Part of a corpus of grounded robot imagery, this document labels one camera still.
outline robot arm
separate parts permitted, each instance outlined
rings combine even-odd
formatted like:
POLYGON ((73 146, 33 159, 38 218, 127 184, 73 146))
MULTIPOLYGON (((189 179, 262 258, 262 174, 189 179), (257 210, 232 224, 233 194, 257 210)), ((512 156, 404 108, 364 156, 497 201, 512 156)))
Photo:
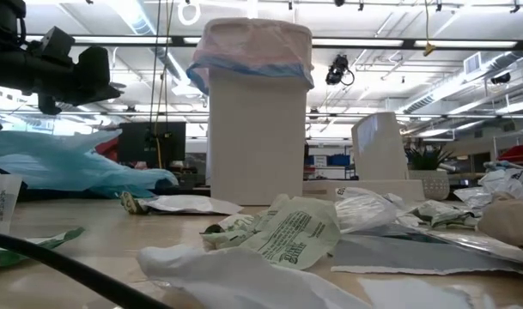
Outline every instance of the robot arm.
POLYGON ((72 37, 54 27, 41 41, 26 42, 25 16, 22 0, 0 0, 0 86, 20 89, 25 95, 37 93, 40 110, 51 115, 61 112, 56 101, 79 106, 120 96, 109 85, 105 48, 89 47, 74 64, 68 56, 72 37))

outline air vent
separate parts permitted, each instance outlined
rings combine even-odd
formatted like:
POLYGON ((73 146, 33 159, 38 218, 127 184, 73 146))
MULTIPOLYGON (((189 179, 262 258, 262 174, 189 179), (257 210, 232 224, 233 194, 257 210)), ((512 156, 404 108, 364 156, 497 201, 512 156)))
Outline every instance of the air vent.
POLYGON ((475 71, 480 70, 482 63, 483 60, 481 58, 481 53, 478 52, 474 54, 473 56, 464 60, 464 73, 466 75, 469 75, 475 71))
POLYGON ((516 128, 515 128, 515 123, 514 122, 510 122, 510 123, 507 123, 505 125, 503 125, 503 131, 504 132, 510 132, 510 131, 514 131, 516 128))

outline white trash can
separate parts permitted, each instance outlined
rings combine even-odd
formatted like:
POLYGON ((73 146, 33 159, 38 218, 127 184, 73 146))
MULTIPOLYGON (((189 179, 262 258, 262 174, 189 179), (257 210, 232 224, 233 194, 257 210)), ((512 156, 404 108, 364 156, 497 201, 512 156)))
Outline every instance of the white trash can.
POLYGON ((280 193, 302 194, 311 38, 283 21, 206 25, 187 75, 210 95, 213 198, 269 205, 280 193))

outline table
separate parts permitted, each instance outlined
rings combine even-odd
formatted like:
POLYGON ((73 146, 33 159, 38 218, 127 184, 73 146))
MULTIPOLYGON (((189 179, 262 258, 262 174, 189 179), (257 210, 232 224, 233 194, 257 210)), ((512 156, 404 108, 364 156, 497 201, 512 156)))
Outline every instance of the table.
MULTIPOLYGON (((254 214, 261 209, 248 207, 243 212, 254 214)), ((17 204, 11 234, 19 237, 50 236, 85 227, 82 236, 56 250, 122 282, 141 285, 144 284, 144 275, 135 260, 138 250, 146 246, 168 247, 179 243, 201 246, 198 233, 222 218, 224 216, 220 215, 128 215, 115 200, 56 200, 17 204)), ((520 275, 356 275, 332 273, 330 267, 331 259, 323 257, 309 271, 368 302, 369 298, 357 278, 415 277, 436 286, 462 288, 474 295, 475 301, 489 294, 499 307, 523 306, 523 276, 520 275)), ((176 292, 164 299, 174 296, 170 305, 179 308, 182 295, 176 292)), ((82 308, 99 298, 79 283, 34 261, 0 269, 0 309, 82 308)))

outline potted plant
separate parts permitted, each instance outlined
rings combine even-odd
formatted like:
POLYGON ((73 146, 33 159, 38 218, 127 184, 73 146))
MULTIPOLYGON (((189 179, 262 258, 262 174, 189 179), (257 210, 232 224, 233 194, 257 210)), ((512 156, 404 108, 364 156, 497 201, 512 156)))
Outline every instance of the potted plant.
POLYGON ((410 149, 406 154, 410 162, 410 179, 422 181, 425 198, 438 201, 447 198, 450 193, 448 175, 446 171, 437 171, 437 168, 452 152, 442 151, 442 148, 424 149, 423 152, 410 149))

